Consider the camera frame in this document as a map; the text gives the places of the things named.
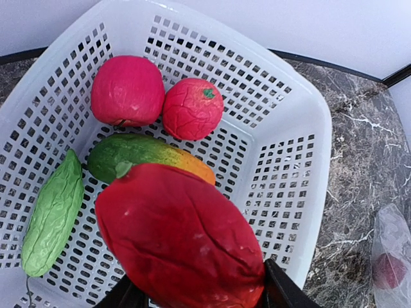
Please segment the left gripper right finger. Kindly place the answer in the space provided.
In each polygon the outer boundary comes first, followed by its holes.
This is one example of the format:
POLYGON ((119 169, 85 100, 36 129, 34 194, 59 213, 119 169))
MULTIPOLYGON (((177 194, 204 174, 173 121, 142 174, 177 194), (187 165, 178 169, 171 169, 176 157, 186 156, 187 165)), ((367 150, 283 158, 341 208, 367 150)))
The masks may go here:
POLYGON ((311 300, 280 268, 275 261, 267 259, 265 265, 265 287, 262 307, 317 308, 311 300))

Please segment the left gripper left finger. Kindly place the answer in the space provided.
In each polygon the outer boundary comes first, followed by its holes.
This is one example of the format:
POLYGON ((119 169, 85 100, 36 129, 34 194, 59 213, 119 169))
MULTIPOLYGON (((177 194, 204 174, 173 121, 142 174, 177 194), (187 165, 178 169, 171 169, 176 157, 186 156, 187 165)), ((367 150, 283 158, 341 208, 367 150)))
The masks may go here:
POLYGON ((148 297, 124 275, 96 308, 148 308, 148 297))

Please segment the red orange toy mango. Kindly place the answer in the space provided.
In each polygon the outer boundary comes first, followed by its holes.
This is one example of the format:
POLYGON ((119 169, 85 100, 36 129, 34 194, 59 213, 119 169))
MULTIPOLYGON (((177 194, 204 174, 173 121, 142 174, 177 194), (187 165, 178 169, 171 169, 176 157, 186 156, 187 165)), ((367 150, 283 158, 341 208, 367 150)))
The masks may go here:
POLYGON ((239 209, 176 167, 141 164, 97 197, 103 240, 160 307, 257 307, 262 251, 239 209))

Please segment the clear dotted zip top bag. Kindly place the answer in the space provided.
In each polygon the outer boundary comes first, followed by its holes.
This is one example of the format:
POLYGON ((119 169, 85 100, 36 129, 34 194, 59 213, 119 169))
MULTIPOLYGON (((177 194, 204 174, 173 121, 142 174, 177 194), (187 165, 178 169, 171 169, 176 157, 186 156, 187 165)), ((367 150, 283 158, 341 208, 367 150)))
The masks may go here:
POLYGON ((383 253, 401 260, 407 273, 394 289, 380 289, 372 279, 376 307, 410 307, 410 229, 393 203, 383 206, 376 215, 371 265, 383 253))

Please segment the dark red toy fruit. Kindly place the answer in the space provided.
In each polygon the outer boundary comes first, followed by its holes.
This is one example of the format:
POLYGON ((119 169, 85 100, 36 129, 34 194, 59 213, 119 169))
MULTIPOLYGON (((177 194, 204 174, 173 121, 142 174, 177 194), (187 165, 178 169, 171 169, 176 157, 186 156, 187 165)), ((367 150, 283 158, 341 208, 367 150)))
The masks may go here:
POLYGON ((394 289, 402 283, 407 267, 389 253, 381 254, 372 265, 372 278, 380 289, 394 289))

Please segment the green toy cucumber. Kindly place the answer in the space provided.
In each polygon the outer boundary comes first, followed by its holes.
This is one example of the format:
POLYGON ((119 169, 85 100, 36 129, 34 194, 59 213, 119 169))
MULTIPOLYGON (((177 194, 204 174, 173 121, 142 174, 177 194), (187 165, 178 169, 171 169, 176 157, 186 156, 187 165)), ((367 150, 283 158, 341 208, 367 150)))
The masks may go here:
POLYGON ((30 277, 47 273, 64 249, 83 202, 82 166, 70 149, 39 192, 22 246, 22 268, 30 277))

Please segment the green orange toy mango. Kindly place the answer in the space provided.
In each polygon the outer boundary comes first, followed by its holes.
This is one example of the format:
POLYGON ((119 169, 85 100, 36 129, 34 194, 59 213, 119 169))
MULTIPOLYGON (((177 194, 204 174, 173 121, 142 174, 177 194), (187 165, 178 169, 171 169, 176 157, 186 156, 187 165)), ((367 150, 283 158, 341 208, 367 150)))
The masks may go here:
POLYGON ((122 166, 152 163, 177 167, 214 185, 211 168, 190 153, 151 136, 115 133, 97 143, 87 159, 87 168, 96 179, 109 184, 124 175, 122 166))

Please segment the red toy orange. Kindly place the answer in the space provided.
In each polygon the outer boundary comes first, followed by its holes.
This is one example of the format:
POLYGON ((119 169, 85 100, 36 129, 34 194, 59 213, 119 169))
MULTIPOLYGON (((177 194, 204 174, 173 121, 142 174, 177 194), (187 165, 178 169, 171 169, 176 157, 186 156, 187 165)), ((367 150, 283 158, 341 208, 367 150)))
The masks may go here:
POLYGON ((211 82, 185 78, 166 93, 163 127, 177 139, 197 141, 219 125, 223 109, 222 95, 211 82))

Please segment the red toy apple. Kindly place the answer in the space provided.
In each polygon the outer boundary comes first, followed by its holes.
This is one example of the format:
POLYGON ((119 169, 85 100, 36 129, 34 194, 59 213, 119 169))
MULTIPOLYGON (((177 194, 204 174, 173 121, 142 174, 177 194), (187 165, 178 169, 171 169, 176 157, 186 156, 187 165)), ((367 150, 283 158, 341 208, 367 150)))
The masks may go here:
POLYGON ((113 126, 146 126, 160 116, 165 98, 162 74, 139 56, 115 56, 98 70, 91 90, 94 117, 113 126))

